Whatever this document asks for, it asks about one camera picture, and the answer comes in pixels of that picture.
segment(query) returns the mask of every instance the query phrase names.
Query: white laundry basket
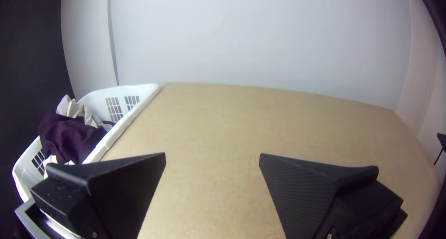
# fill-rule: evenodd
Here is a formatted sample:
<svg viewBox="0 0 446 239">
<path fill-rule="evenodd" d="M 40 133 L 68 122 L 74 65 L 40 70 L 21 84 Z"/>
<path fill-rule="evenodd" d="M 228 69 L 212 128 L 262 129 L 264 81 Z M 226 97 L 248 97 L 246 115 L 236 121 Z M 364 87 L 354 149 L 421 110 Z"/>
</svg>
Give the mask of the white laundry basket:
<svg viewBox="0 0 446 239">
<path fill-rule="evenodd" d="M 157 84 L 116 86 L 93 91 L 77 101 L 88 106 L 101 120 L 116 123 L 82 163 L 99 161 L 158 91 Z M 13 167 L 15 185 L 24 202 L 31 198 L 29 188 L 43 180 L 45 157 L 41 150 L 42 144 L 37 137 Z"/>
</svg>

